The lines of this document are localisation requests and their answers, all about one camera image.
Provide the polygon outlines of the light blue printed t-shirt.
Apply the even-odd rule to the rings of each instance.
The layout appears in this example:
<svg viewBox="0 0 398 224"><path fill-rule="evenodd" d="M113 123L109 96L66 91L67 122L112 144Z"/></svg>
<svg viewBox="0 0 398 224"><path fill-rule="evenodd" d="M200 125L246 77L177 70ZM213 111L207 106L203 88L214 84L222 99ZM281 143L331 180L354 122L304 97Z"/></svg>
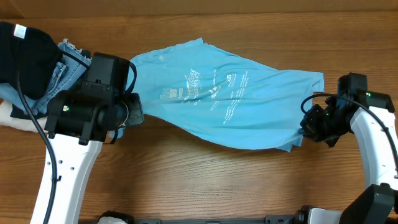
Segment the light blue printed t-shirt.
<svg viewBox="0 0 398 224"><path fill-rule="evenodd" d="M278 70L202 39L137 55L132 63L127 82L144 114L235 149L301 145L305 99L324 91L321 72Z"/></svg>

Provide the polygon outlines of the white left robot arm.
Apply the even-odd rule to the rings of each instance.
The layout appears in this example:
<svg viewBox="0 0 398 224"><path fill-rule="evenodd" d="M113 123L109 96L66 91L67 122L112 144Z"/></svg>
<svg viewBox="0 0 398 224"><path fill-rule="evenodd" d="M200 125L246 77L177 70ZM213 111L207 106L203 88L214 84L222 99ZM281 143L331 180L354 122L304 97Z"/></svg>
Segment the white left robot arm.
<svg viewBox="0 0 398 224"><path fill-rule="evenodd" d="M95 53L76 90L47 105L46 164L31 223L78 223L86 185L110 131L144 122L139 95L129 83L135 65Z"/></svg>

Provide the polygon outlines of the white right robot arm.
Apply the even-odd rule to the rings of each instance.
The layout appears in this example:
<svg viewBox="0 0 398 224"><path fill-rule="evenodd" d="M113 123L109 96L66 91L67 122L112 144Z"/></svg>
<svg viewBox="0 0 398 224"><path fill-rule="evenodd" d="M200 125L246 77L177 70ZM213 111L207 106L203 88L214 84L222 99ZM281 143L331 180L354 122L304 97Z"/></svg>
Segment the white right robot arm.
<svg viewBox="0 0 398 224"><path fill-rule="evenodd" d="M342 212L302 207L291 223L397 223L397 133L395 108L388 94L368 90L366 75L349 73L338 79L335 94L324 93L326 107L315 104L304 113L303 136L335 146L352 133L357 139L366 188Z"/></svg>

